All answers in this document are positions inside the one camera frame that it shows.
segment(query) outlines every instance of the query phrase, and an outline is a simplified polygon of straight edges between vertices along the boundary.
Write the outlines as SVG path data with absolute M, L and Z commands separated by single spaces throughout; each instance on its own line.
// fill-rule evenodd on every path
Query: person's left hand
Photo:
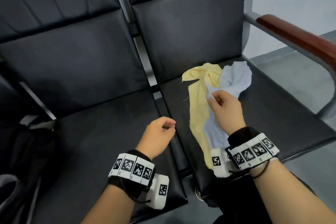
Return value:
M 135 148 L 151 160 L 159 156 L 168 146 L 175 134 L 176 121 L 168 117 L 161 117 L 152 121 Z

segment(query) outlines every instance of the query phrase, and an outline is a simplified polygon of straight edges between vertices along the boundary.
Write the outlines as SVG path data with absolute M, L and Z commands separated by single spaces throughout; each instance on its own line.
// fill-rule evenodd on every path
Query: gray floor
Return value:
M 336 43 L 336 31 L 325 34 L 324 37 Z M 251 60 L 314 113 L 317 113 L 334 93 L 334 83 L 329 73 L 322 66 L 288 47 Z M 336 130 L 336 117 L 325 122 Z M 173 148 L 178 147 L 174 141 Z M 317 196 L 336 212 L 336 142 L 289 161 L 285 165 L 309 184 Z M 191 179 L 185 179 L 183 184 L 189 200 L 187 205 L 143 223 L 213 223 L 221 215 L 219 209 L 209 208 L 196 198 Z

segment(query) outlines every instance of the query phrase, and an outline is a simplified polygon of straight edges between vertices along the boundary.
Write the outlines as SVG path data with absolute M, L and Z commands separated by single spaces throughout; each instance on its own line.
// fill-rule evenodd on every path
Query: wall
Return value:
M 253 0 L 253 11 L 274 14 L 316 35 L 336 29 L 336 0 Z M 284 46 L 251 26 L 244 55 L 252 58 Z

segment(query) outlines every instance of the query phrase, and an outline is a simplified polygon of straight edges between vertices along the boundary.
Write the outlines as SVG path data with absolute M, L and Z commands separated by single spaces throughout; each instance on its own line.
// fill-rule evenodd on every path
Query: hand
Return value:
M 246 127 L 242 105 L 236 97 L 223 90 L 213 92 L 212 96 L 215 99 L 208 99 L 208 103 L 225 133 L 230 136 Z
M 168 146 L 175 134 L 176 121 L 161 117 L 152 121 L 146 128 L 143 136 L 135 148 L 151 160 L 159 156 Z

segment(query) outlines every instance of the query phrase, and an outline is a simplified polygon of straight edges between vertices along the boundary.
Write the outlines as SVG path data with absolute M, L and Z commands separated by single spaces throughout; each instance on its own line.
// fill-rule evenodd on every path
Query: light blue fabric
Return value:
M 246 61 L 233 62 L 232 66 L 225 66 L 219 78 L 219 88 L 209 85 L 207 99 L 213 98 L 212 92 L 224 90 L 236 98 L 240 93 L 246 90 L 252 82 L 252 72 Z M 203 132 L 208 138 L 212 149 L 229 147 L 228 135 L 219 127 L 212 109 L 209 107 L 210 116 L 204 123 Z

